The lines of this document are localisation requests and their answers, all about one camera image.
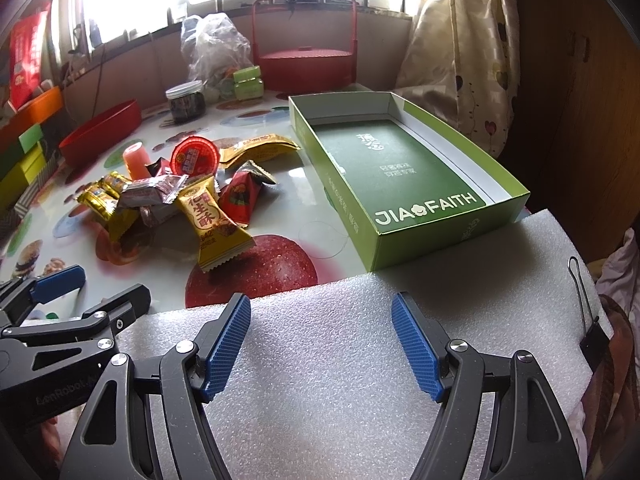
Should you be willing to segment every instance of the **wire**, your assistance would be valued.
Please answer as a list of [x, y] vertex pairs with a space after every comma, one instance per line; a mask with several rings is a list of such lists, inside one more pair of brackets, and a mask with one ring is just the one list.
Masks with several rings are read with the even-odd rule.
[[100, 56], [100, 72], [98, 72], [98, 84], [95, 87], [94, 110], [91, 112], [91, 118], [95, 117], [95, 107], [98, 104], [98, 95], [100, 94], [100, 82], [102, 81], [102, 66], [104, 65], [104, 55], [107, 52], [105, 44], [102, 44], [102, 55]]
[[158, 56], [158, 50], [156, 49], [156, 43], [154, 40], [154, 34], [149, 32], [149, 36], [151, 37], [151, 48], [154, 51], [154, 58], [156, 59], [156, 69], [158, 70], [158, 79], [160, 80], [160, 91], [164, 94], [166, 90], [166, 86], [164, 86], [164, 81], [162, 80], [162, 65], [160, 64], [160, 57]]
[[69, 118], [76, 124], [78, 125], [78, 121], [76, 121], [73, 117], [73, 115], [71, 115], [71, 110], [69, 110], [69, 103], [66, 99], [66, 89], [71, 86], [71, 84], [67, 81], [67, 79], [71, 78], [73, 79], [73, 56], [69, 59], [69, 66], [66, 68], [66, 72], [65, 72], [65, 76], [62, 79], [62, 100], [65, 103], [65, 110], [66, 113], [68, 114]]

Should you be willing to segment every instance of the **gold candy wrapper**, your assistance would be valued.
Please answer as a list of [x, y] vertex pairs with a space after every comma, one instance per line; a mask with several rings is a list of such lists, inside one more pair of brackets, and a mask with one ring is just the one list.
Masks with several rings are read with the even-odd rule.
[[104, 221], [111, 242], [119, 240], [140, 216], [135, 209], [116, 211], [118, 199], [107, 193], [98, 183], [87, 187], [76, 200], [92, 209]]
[[175, 202], [200, 237], [198, 264], [203, 272], [255, 245], [251, 235], [219, 208], [210, 190], [214, 186], [212, 180], [210, 177], [187, 186]]
[[98, 185], [114, 198], [120, 198], [124, 189], [131, 184], [131, 179], [119, 174], [117, 171], [111, 171], [98, 181]]
[[254, 137], [220, 150], [220, 168], [232, 168], [250, 159], [255, 162], [263, 162], [299, 149], [300, 147], [293, 140], [277, 134]]

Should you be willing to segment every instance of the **yellow box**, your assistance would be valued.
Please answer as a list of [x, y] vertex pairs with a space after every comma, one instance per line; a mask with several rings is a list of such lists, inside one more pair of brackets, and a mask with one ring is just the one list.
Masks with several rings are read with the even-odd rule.
[[42, 147], [38, 142], [27, 154], [11, 168], [9, 173], [0, 180], [0, 211], [7, 209], [24, 193], [27, 186], [35, 180], [44, 168], [47, 161], [44, 159]]

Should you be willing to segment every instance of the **fabric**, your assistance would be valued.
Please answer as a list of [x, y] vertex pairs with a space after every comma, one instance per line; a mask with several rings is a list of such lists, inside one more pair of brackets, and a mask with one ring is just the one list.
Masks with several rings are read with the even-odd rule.
[[627, 315], [636, 342], [636, 376], [640, 377], [640, 251], [633, 229], [627, 229], [622, 247], [602, 266], [598, 294], [612, 298]]
[[640, 415], [631, 325], [614, 300], [608, 296], [600, 299], [614, 335], [582, 396], [587, 480], [598, 478], [616, 459]]
[[568, 423], [582, 470], [594, 480], [640, 424], [640, 251], [633, 229], [622, 247], [590, 270], [599, 275], [596, 290], [614, 336]]
[[520, 81], [516, 0], [421, 0], [396, 92], [492, 156]]

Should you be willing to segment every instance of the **red candy wrapper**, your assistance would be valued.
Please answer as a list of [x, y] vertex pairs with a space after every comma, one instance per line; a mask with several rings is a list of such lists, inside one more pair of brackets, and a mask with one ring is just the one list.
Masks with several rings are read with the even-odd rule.
[[171, 175], [171, 163], [165, 158], [160, 157], [151, 164], [147, 164], [146, 168], [151, 176]]
[[220, 194], [218, 205], [240, 227], [247, 227], [262, 184], [277, 184], [276, 180], [254, 161], [246, 161]]
[[11, 30], [10, 99], [16, 109], [31, 98], [40, 84], [40, 56], [49, 6], [20, 20]]

